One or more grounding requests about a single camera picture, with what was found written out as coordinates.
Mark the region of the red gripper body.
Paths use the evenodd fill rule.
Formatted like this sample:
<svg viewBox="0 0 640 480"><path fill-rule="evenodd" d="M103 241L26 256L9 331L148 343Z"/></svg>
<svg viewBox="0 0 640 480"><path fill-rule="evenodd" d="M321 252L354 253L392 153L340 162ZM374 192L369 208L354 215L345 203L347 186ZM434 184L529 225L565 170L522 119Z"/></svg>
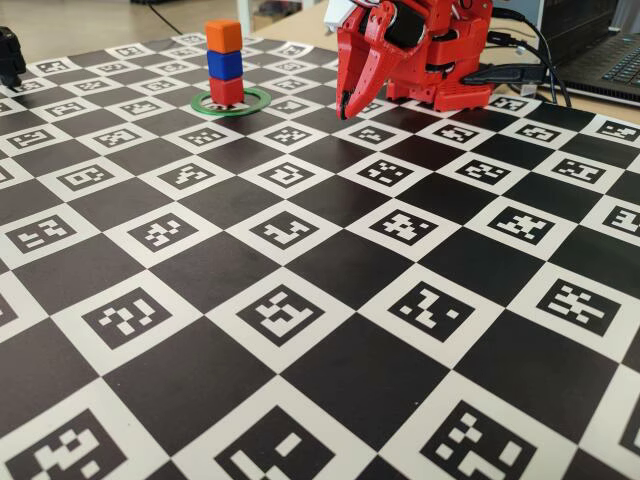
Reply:
<svg viewBox="0 0 640 480"><path fill-rule="evenodd" d="M368 54L375 39L366 37L369 25L382 25L381 38L400 49L411 49L420 44L431 16L431 5L419 1L338 1L337 40L341 54Z"/></svg>

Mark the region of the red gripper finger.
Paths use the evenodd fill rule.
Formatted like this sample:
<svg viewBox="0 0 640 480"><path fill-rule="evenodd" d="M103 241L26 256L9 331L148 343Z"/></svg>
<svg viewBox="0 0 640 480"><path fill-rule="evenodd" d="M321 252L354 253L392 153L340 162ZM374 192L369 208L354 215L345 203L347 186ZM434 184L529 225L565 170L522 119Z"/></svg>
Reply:
<svg viewBox="0 0 640 480"><path fill-rule="evenodd" d="M406 53L398 48L370 47L356 94L343 111L343 118L355 117L371 103L392 70L406 58Z"/></svg>
<svg viewBox="0 0 640 480"><path fill-rule="evenodd" d="M345 111L349 101L356 94L359 80L367 61L370 46L360 33L339 29L338 75L336 87L337 110Z"/></svg>

